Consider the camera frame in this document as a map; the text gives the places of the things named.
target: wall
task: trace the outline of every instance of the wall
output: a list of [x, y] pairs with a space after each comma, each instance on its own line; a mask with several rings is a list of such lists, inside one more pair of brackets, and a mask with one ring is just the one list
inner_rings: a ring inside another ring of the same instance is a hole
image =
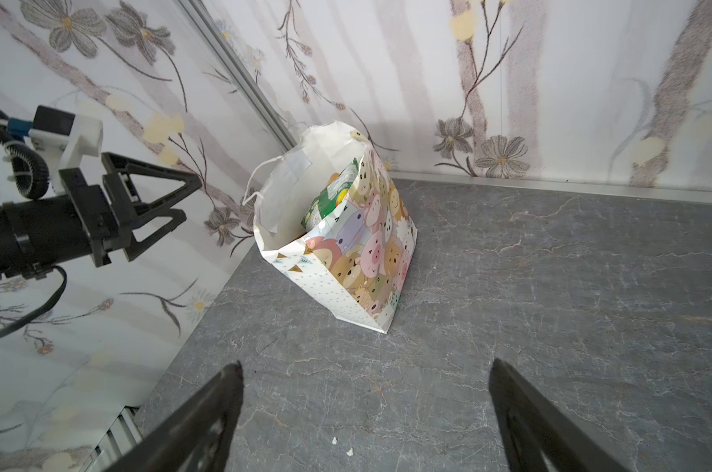
[[288, 127], [394, 169], [712, 190], [712, 0], [205, 0]]
[[[178, 206], [188, 220], [137, 260], [63, 264], [70, 280], [53, 311], [0, 340], [0, 470], [74, 467], [123, 406], [143, 402], [252, 247], [252, 204], [238, 202], [253, 168], [282, 149], [234, 90], [172, 3], [0, 1], [0, 108], [100, 118], [103, 150], [204, 183]], [[20, 201], [1, 157], [0, 146], [0, 201]], [[101, 183], [97, 159], [82, 169]], [[145, 199], [172, 188], [138, 184]], [[58, 284], [0, 283], [0, 326]]]

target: gray marble countertop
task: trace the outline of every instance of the gray marble countertop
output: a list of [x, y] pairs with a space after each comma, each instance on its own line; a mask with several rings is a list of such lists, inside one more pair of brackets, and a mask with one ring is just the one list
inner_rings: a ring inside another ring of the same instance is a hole
[[252, 249], [142, 430], [241, 360], [227, 470], [503, 471], [497, 356], [630, 470], [712, 470], [712, 206], [396, 185], [418, 243], [387, 335], [335, 320]]

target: white paper bag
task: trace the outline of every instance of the white paper bag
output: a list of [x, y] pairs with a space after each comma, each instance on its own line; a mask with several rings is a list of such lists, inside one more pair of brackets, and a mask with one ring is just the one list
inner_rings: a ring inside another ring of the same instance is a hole
[[[254, 237], [262, 257], [335, 318], [386, 333], [416, 227], [374, 147], [355, 128], [334, 122], [308, 128], [278, 159], [256, 193]], [[312, 200], [354, 159], [359, 175], [348, 194], [305, 232], [301, 220]]]

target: bag handle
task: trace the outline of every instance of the bag handle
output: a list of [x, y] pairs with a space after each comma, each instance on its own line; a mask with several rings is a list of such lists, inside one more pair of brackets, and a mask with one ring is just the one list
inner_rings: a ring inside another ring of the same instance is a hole
[[253, 194], [246, 196], [248, 194], [248, 189], [251, 188], [251, 182], [254, 180], [254, 174], [256, 173], [257, 170], [259, 170], [259, 168], [262, 165], [269, 164], [270, 162], [280, 161], [283, 159], [283, 157], [285, 157], [285, 156], [283, 155], [283, 156], [273, 157], [272, 159], [267, 159], [266, 161], [264, 161], [261, 164], [256, 166], [256, 168], [254, 169], [254, 172], [252, 172], [251, 176], [248, 178], [248, 183], [246, 184], [246, 192], [243, 192], [243, 201], [240, 203], [242, 206], [246, 206], [246, 203], [248, 203], [248, 201], [251, 200], [252, 198], [254, 198], [255, 196], [259, 197], [260, 199], [264, 198], [264, 196], [262, 194], [258, 193], [258, 190], [256, 192], [254, 192]]

